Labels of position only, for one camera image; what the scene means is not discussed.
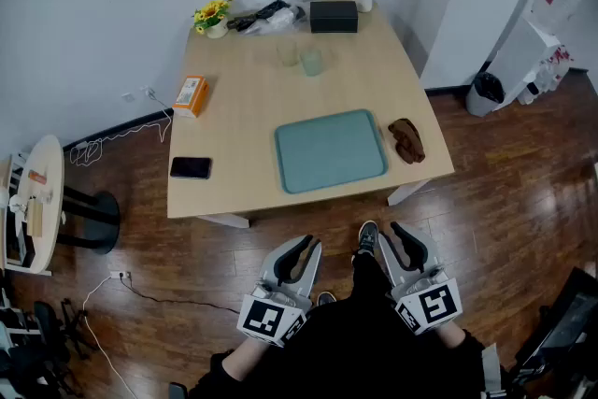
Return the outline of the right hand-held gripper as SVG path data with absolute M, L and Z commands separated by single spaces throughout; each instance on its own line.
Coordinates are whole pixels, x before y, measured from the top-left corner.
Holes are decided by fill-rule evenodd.
M 421 335 L 463 313 L 455 278 L 441 268 L 435 241 L 423 230 L 392 221 L 392 238 L 378 243 L 392 282 L 395 311 L 413 335 Z M 410 278 L 420 277 L 407 285 Z

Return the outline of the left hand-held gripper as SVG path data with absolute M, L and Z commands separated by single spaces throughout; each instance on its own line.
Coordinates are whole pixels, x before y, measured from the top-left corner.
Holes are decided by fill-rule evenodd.
M 320 267 L 321 242 L 300 235 L 271 251 L 259 278 L 246 294 L 237 330 L 268 345 L 285 347 L 306 324 L 311 294 Z

